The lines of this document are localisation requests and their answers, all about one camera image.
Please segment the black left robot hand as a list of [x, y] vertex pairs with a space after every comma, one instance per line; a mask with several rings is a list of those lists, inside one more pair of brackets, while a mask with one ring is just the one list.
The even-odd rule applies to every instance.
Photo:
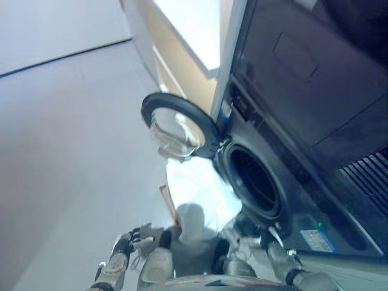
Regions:
[[127, 257], [135, 250], [143, 249], [155, 242], [154, 236], [141, 237], [141, 228], [135, 227], [131, 231], [124, 233], [118, 237], [113, 248], [111, 256], [117, 253], [123, 253]]

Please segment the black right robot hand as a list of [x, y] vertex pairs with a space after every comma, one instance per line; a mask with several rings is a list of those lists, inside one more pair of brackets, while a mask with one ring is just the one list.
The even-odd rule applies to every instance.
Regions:
[[260, 246], [262, 249], [268, 249], [271, 243], [278, 243], [282, 248], [284, 247], [284, 243], [275, 226], [261, 226], [259, 232], [261, 237]]

